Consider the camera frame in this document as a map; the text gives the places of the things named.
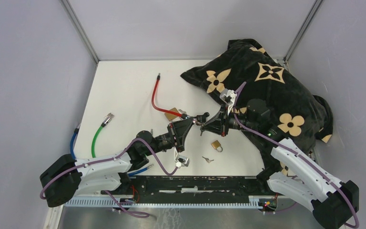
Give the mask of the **black padlock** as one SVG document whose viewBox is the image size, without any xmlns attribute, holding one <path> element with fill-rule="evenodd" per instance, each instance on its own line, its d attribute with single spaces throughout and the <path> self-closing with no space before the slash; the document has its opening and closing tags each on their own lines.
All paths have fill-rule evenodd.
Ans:
<svg viewBox="0 0 366 229">
<path fill-rule="evenodd" d="M 202 125 L 207 122 L 207 118 L 210 116 L 208 112 L 205 112 L 203 114 L 199 114 L 196 116 L 196 124 Z"/>
</svg>

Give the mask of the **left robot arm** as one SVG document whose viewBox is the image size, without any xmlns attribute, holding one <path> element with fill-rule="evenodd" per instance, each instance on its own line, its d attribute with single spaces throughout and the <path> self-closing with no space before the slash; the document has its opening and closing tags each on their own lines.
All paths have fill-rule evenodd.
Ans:
<svg viewBox="0 0 366 229">
<path fill-rule="evenodd" d="M 40 175 L 40 198 L 48 207 L 65 204 L 74 196 L 96 191 L 127 193 L 131 188 L 128 173 L 141 169 L 153 156 L 167 176 L 187 166 L 189 158 L 181 156 L 186 137 L 196 123 L 194 117 L 171 122 L 167 132 L 153 136 L 150 131 L 140 131 L 124 150 L 109 156 L 74 159 L 71 154 L 62 155 Z"/>
</svg>

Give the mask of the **large brass padlock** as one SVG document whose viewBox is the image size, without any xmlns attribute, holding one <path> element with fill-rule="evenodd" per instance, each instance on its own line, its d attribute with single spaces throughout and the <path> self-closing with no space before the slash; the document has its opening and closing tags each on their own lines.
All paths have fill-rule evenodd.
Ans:
<svg viewBox="0 0 366 229">
<path fill-rule="evenodd" d="M 169 122 L 182 120 L 182 118 L 178 115 L 175 115 L 175 113 L 179 115 L 182 114 L 177 108 L 174 107 L 170 109 L 169 112 L 165 112 L 164 115 Z"/>
</svg>

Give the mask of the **small brass padlock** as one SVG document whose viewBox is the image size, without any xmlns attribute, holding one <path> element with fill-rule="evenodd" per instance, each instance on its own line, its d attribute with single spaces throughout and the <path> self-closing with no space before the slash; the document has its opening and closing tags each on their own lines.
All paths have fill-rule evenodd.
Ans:
<svg viewBox="0 0 366 229">
<path fill-rule="evenodd" d="M 213 141 L 211 143 L 211 146 L 213 147 L 214 150 L 216 150 L 219 153 L 223 151 L 223 148 L 218 140 Z"/>
</svg>

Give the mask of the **small padlock keys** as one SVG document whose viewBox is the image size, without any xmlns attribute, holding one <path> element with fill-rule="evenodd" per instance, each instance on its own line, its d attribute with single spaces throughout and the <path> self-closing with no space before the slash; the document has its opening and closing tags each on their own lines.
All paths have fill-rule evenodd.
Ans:
<svg viewBox="0 0 366 229">
<path fill-rule="evenodd" d="M 204 159 L 207 163 L 211 163 L 211 162 L 213 162 L 213 161 L 214 161 L 214 159 L 209 159 L 209 158 L 204 157 L 204 156 L 203 156 L 203 159 Z"/>
</svg>

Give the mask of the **red cable lock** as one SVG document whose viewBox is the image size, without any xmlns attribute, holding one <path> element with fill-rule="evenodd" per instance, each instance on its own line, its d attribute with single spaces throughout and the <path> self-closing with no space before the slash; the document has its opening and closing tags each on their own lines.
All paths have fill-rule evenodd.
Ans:
<svg viewBox="0 0 366 229">
<path fill-rule="evenodd" d="M 151 96 L 151 105 L 152 105 L 152 108 L 155 109 L 156 111 L 159 111 L 161 113 L 165 113 L 165 112 L 169 112 L 169 110 L 166 110 L 166 109 L 163 109 L 159 106 L 156 105 L 156 96 L 157 96 L 157 89 L 158 89 L 158 86 L 159 86 L 159 82 L 160 82 L 160 79 L 161 79 L 161 74 L 158 73 L 157 76 L 156 76 L 156 81 L 155 81 L 155 84 L 154 84 L 154 88 L 153 88 L 153 91 L 152 91 L 152 96 Z M 178 115 L 182 118 L 181 121 L 183 120 L 189 120 L 190 118 L 192 119 L 191 123 L 193 125 L 195 125 L 195 120 L 196 118 L 192 117 L 192 116 L 189 116 L 187 114 L 176 114 L 175 115 Z"/>
</svg>

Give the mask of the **red cable lock keys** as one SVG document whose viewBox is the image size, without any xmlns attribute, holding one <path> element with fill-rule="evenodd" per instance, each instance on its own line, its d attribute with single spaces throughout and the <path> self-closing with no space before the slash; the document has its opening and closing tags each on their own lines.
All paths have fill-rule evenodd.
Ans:
<svg viewBox="0 0 366 229">
<path fill-rule="evenodd" d="M 199 119 L 195 120 L 195 125 L 199 128 L 200 130 L 200 136 L 203 135 L 203 132 L 204 132 L 204 129 L 203 129 L 203 126 L 204 126 L 205 122 L 204 121 L 201 121 Z"/>
</svg>

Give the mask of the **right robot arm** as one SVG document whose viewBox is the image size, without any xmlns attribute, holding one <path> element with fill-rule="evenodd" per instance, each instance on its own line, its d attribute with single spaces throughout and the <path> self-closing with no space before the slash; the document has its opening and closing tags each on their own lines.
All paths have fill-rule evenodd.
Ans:
<svg viewBox="0 0 366 229">
<path fill-rule="evenodd" d="M 343 182 L 325 171 L 298 148 L 271 120 L 271 109 L 261 99 L 252 99 L 245 111 L 229 111 L 232 102 L 221 105 L 215 116 L 201 124 L 201 132 L 226 136 L 231 129 L 252 134 L 252 142 L 262 155 L 287 166 L 298 180 L 289 178 L 278 165 L 257 175 L 256 189 L 263 195 L 272 191 L 285 195 L 312 212 L 325 229 L 349 226 L 351 218 L 359 227 L 359 188 L 351 180 Z"/>
</svg>

